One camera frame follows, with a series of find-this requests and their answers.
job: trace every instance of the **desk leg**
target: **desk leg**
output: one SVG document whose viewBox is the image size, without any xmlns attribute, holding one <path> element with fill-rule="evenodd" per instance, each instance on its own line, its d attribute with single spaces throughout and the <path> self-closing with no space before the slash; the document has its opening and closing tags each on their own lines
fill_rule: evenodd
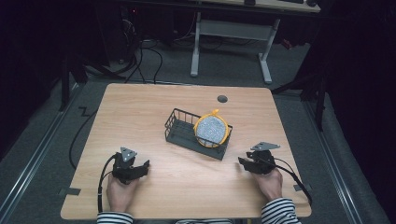
<svg viewBox="0 0 396 224">
<path fill-rule="evenodd" d="M 267 40 L 267 46 L 265 47 L 265 51 L 264 51 L 264 53 L 259 53 L 260 65 L 262 66 L 262 75 L 264 76 L 264 82 L 266 84 L 272 83 L 270 70 L 268 69 L 268 64 L 267 64 L 267 57 L 270 52 L 271 46 L 274 42 L 274 38 L 275 38 L 277 27 L 279 26 L 279 23 L 280 23 L 280 19 L 277 19 L 274 22 L 274 26 L 272 27 L 270 36 Z"/>
<path fill-rule="evenodd" d="M 199 66 L 199 37 L 201 33 L 201 12 L 197 12 L 197 22 L 195 25 L 195 43 L 194 43 L 194 52 L 192 53 L 192 62 L 191 62 L 191 76 L 198 76 L 198 66 Z"/>
</svg>

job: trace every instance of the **metal bar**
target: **metal bar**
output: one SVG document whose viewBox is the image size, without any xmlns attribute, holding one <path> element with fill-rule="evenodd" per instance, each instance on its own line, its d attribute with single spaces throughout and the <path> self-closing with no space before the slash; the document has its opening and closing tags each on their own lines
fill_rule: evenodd
<svg viewBox="0 0 396 224">
<path fill-rule="evenodd" d="M 33 177 L 35 176 L 36 171 L 38 170 L 41 162 L 44 160 L 47 152 L 50 149 L 50 143 L 58 131 L 62 121 L 64 120 L 64 116 L 67 113 L 70 105 L 80 93 L 80 87 L 78 84 L 75 84 L 72 89 L 72 97 L 70 99 L 70 104 L 67 104 L 64 111 L 59 111 L 57 116 L 55 117 L 54 121 L 49 126 L 47 132 L 45 133 L 44 137 L 42 138 L 40 144 L 35 150 L 32 158 L 29 160 L 23 171 L 21 172 L 20 176 L 18 177 L 17 182 L 15 183 L 14 187 L 8 194 L 7 198 L 3 202 L 0 207 L 0 223 L 8 223 L 14 209 L 18 205 L 23 193 L 26 191 L 27 187 L 29 186 L 30 182 L 32 181 Z"/>
<path fill-rule="evenodd" d="M 337 190 L 341 203 L 344 206 L 346 215 L 349 219 L 349 223 L 361 224 L 362 223 L 361 215 L 359 214 L 358 209 L 353 201 L 349 187 L 347 186 L 343 176 L 341 175 L 340 170 L 338 169 L 337 163 L 332 155 L 332 151 L 330 150 L 330 147 L 327 143 L 324 133 L 318 129 L 318 126 L 315 121 L 314 108 L 312 108 L 312 105 L 309 102 L 303 102 L 303 106 L 309 116 L 309 120 L 311 121 L 312 126 L 316 130 L 318 140 L 321 143 L 322 152 L 325 156 L 325 160 L 329 168 L 329 173 L 332 178 L 332 182 L 334 183 L 335 189 Z"/>
</svg>

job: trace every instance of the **dark background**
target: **dark background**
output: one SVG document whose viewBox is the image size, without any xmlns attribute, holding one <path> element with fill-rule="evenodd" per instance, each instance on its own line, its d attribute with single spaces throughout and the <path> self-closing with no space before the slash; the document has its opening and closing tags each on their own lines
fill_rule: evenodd
<svg viewBox="0 0 396 224">
<path fill-rule="evenodd" d="M 287 39 L 292 45 L 312 44 L 296 79 L 312 74 L 326 77 L 326 90 L 345 138 L 378 201 L 395 222 L 391 209 L 396 201 L 396 174 L 391 166 L 396 159 L 395 3 L 318 3 L 322 15 L 348 20 L 323 22 L 319 30 L 317 22 L 285 19 L 276 42 Z M 117 33 L 121 29 L 118 9 L 117 4 L 72 1 L 0 3 L 0 158 L 50 96 L 61 76 L 65 54 L 77 52 L 102 65 L 126 57 L 125 40 Z M 174 30 L 185 34 L 193 15 L 171 9 L 142 9 L 139 13 L 145 21 L 140 23 L 144 34 L 165 43 L 177 37 Z M 114 45 L 109 39 L 119 41 Z M 315 80 L 300 86 L 313 90 L 311 98 L 316 97 L 317 88 Z"/>
</svg>

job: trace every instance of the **black handheld controller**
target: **black handheld controller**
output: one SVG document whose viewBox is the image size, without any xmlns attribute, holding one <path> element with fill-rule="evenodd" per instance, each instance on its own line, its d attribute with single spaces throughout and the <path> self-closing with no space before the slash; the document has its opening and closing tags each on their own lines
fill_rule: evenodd
<svg viewBox="0 0 396 224">
<path fill-rule="evenodd" d="M 247 157 L 253 159 L 253 161 L 240 157 L 238 157 L 238 160 L 245 170 L 251 173 L 267 175 L 276 168 L 274 157 L 269 150 L 247 152 Z"/>
<path fill-rule="evenodd" d="M 126 153 L 127 154 L 124 155 L 119 152 L 116 153 L 116 160 L 114 161 L 113 171 L 111 174 L 118 178 L 122 184 L 128 185 L 132 180 L 148 174 L 149 161 L 146 161 L 142 166 L 134 167 L 134 159 L 136 154 L 133 154 L 134 152 L 132 150 Z"/>
</svg>

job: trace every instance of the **gray carpet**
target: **gray carpet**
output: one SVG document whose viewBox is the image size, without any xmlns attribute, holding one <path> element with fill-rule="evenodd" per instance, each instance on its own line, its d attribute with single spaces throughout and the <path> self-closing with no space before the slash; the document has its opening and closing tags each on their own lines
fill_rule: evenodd
<svg viewBox="0 0 396 224">
<path fill-rule="evenodd" d="M 261 42 L 244 46 L 248 51 L 257 51 Z M 203 47 L 213 48 L 216 44 Z M 191 46 L 174 45 L 166 47 L 158 44 L 153 49 L 163 56 L 163 66 L 157 76 L 161 82 L 187 83 L 194 85 L 241 86 L 276 88 L 292 81 L 309 46 L 296 47 L 286 50 L 282 46 L 274 45 L 268 58 L 268 64 L 274 83 L 270 86 L 263 84 L 260 65 L 256 54 L 242 52 L 235 45 L 223 45 L 219 49 L 201 51 L 200 74 L 191 78 Z M 160 64 L 160 57 L 153 51 L 143 51 L 141 72 L 145 80 L 150 82 Z M 118 69 L 114 64 L 111 69 Z M 140 83 L 141 76 L 136 72 L 131 83 Z M 17 203 L 9 223 L 95 223 L 92 221 L 68 221 L 60 217 L 64 196 L 58 195 L 61 188 L 67 188 L 73 178 L 74 169 L 68 160 L 68 151 L 75 134 L 87 117 L 82 116 L 82 109 L 86 107 L 86 114 L 91 114 L 100 104 L 106 85 L 115 80 L 106 77 L 90 75 L 89 82 L 79 87 L 73 104 L 64 114 L 58 132 L 49 143 L 49 149 L 44 160 L 37 169 L 26 191 Z M 32 116 L 29 126 L 21 135 L 19 141 L 0 163 L 0 202 L 4 202 L 12 190 L 18 176 L 32 157 L 40 144 L 46 130 L 58 114 L 60 107 L 60 85 L 58 84 L 51 98 Z M 305 103 L 300 101 L 298 91 L 287 91 L 275 95 L 276 106 L 279 111 L 286 135 L 290 141 L 294 158 L 297 162 L 301 177 L 305 184 L 312 188 L 313 198 L 310 217 L 302 219 L 303 223 L 350 223 L 345 207 L 340 200 L 337 188 L 331 176 L 323 154 L 322 143 L 318 137 L 316 127 L 306 111 Z M 73 146 L 73 161 L 78 163 L 79 156 L 92 126 L 93 119 L 82 129 Z M 359 165 L 355 162 L 336 117 L 332 112 L 331 102 L 327 98 L 326 110 L 323 117 L 324 135 L 337 161 L 338 168 L 343 174 L 346 184 L 361 217 L 362 223 L 389 223 L 382 208 L 378 205 L 371 192 Z"/>
</svg>

